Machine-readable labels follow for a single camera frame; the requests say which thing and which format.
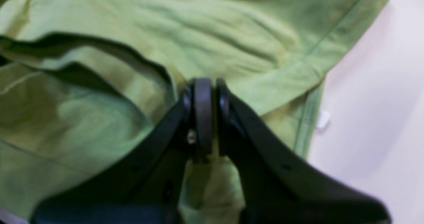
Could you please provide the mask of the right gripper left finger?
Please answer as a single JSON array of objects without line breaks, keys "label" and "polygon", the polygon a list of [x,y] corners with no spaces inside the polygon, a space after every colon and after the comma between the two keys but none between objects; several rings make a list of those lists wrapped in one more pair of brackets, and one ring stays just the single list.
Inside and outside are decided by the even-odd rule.
[{"label": "right gripper left finger", "polygon": [[86,182],[43,201],[32,224],[180,224],[186,163],[213,147],[210,79],[194,79],[134,150]]}]

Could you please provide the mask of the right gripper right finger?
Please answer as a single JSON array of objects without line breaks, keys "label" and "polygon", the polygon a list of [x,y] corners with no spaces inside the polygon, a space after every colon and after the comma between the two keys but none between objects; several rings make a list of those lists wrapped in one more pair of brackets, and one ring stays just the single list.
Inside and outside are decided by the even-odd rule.
[{"label": "right gripper right finger", "polygon": [[390,224],[377,199],[323,174],[289,149],[261,118],[216,82],[219,152],[238,170],[241,224]]}]

